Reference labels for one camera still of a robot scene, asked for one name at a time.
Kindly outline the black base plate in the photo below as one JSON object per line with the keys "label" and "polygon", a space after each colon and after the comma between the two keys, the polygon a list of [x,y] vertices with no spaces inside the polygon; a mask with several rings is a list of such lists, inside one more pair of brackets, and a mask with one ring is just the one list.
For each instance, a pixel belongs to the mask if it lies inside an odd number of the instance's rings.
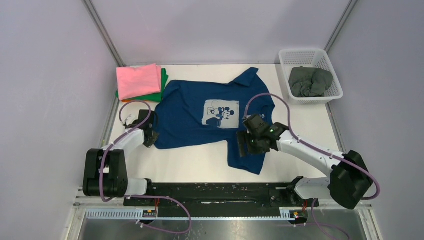
{"label": "black base plate", "polygon": [[287,182],[255,183],[152,183],[149,196],[163,196],[156,205],[153,199],[125,199],[126,207],[157,208],[161,218],[185,217],[186,207],[195,218],[278,217],[280,208],[318,207],[311,198],[303,200]]}

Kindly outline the orange folded t-shirt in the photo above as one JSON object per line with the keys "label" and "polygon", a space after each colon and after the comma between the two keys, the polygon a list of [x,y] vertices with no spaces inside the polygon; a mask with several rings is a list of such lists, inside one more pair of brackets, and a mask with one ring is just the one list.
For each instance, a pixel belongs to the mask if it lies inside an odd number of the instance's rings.
{"label": "orange folded t-shirt", "polygon": [[146,101],[146,100],[138,99],[138,98],[131,98],[131,99],[123,99],[121,102],[128,103],[128,102],[133,102],[133,101]]}

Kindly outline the blue printed t-shirt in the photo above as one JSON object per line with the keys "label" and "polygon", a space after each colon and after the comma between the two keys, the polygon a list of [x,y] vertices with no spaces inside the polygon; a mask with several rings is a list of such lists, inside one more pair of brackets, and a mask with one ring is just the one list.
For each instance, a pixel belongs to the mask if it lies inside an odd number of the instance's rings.
{"label": "blue printed t-shirt", "polygon": [[226,141],[228,166],[259,175],[265,154],[241,157],[237,139],[237,132],[245,130],[244,112],[272,124],[276,106],[258,71],[250,67],[229,83],[170,81],[154,110],[154,146],[168,150]]}

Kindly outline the grey crumpled t-shirt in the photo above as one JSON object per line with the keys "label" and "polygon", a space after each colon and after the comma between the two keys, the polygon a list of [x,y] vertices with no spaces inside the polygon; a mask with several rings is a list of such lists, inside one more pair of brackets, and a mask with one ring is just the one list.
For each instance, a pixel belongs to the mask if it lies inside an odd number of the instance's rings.
{"label": "grey crumpled t-shirt", "polygon": [[289,76],[289,87],[296,98],[324,97],[334,77],[330,71],[314,67],[294,67]]}

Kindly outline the green folded t-shirt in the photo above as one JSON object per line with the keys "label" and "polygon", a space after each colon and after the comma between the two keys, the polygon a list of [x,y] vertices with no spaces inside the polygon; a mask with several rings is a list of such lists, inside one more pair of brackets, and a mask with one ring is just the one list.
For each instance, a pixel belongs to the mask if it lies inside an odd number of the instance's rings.
{"label": "green folded t-shirt", "polygon": [[118,67],[115,97],[122,102],[142,100],[161,102],[168,81],[165,68],[160,65]]}

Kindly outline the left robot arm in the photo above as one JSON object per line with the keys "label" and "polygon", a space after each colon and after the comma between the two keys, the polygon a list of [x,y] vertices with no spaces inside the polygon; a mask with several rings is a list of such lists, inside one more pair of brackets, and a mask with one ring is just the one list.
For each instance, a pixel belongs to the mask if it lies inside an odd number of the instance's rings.
{"label": "left robot arm", "polygon": [[82,191],[88,197],[124,198],[136,195],[144,206],[152,204],[155,192],[149,188],[151,180],[147,178],[130,178],[127,163],[131,154],[140,146],[151,147],[159,134],[153,130],[159,117],[154,111],[140,110],[138,119],[131,124],[124,124],[124,137],[117,143],[103,148],[88,150],[85,159]]}

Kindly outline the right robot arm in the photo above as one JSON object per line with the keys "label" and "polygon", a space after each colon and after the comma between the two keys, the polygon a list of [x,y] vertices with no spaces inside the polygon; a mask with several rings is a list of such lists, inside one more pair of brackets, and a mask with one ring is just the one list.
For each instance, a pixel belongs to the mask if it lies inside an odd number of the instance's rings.
{"label": "right robot arm", "polygon": [[322,199],[353,210],[374,184],[362,156],[353,150],[343,153],[322,149],[295,135],[289,126],[279,122],[270,125],[257,114],[244,119],[243,125],[245,130],[236,134],[242,157],[275,150],[294,156],[325,175],[296,177],[286,188],[287,201],[293,206]]}

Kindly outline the white plastic basket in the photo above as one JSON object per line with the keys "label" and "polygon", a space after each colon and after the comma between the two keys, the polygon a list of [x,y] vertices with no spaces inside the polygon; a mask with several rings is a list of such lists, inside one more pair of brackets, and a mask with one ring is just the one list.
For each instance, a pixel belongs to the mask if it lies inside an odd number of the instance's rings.
{"label": "white plastic basket", "polygon": [[283,49],[278,56],[288,100],[292,104],[326,104],[344,96],[329,56],[323,49]]}

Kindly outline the pink folded t-shirt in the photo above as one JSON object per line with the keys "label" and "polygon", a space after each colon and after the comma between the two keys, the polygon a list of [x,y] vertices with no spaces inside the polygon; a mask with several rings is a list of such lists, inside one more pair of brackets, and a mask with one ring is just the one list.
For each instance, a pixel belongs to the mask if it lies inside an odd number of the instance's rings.
{"label": "pink folded t-shirt", "polygon": [[162,90],[162,67],[155,63],[140,67],[116,69],[119,100],[160,93]]}

